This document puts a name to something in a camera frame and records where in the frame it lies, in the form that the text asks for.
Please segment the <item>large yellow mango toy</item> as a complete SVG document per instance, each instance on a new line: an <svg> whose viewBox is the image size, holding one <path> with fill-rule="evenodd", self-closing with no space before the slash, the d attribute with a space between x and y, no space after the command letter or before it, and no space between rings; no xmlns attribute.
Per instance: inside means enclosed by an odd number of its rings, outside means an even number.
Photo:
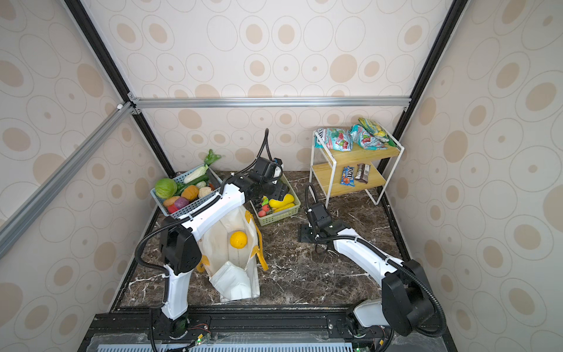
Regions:
<svg viewBox="0 0 563 352"><path fill-rule="evenodd" d="M293 206L294 201L295 201L294 196L291 195L290 193L287 193L286 195L284 195L282 200L270 199L269 206L277 210L280 208L284 208L287 205Z"/></svg>

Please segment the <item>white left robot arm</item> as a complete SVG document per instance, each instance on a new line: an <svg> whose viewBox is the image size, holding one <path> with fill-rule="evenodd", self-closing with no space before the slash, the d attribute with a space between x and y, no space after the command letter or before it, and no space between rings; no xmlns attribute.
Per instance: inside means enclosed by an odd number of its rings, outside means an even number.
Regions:
<svg viewBox="0 0 563 352"><path fill-rule="evenodd" d="M240 172L224 179L221 186L203 205L143 238L134 253L138 265L158 270L167 279L164 302L159 307L170 320L177 321L188 310L188 291L191 273L202 259L198 242L204 234L229 212L249 202L253 196L265 195L265 187L283 175L282 160L257 157ZM161 245L163 265L142 259L147 242L165 231Z"/></svg>

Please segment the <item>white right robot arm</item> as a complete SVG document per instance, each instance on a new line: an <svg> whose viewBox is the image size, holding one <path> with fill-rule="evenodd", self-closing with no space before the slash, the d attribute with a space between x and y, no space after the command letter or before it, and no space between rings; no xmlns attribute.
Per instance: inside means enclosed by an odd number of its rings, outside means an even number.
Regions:
<svg viewBox="0 0 563 352"><path fill-rule="evenodd" d="M348 316L353 333L363 334L381 326L402 336L414 331L426 337L444 335L444 308L417 261L402 261L378 249L344 221L333 219L324 204L306 206L306 217L308 223L299 230L300 242L333 247L369 274L381 289L379 299L365 300L351 308Z"/></svg>

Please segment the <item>white canvas grocery bag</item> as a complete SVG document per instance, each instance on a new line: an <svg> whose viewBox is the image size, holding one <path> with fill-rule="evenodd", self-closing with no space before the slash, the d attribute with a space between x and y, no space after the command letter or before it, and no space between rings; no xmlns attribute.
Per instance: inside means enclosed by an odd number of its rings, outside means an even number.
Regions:
<svg viewBox="0 0 563 352"><path fill-rule="evenodd" d="M231 234L245 232L243 249L230 246ZM198 241L202 252L200 268L207 272L222 302L255 299L260 296L257 262L265 263L262 236L252 214L243 206L215 223Z"/></svg>

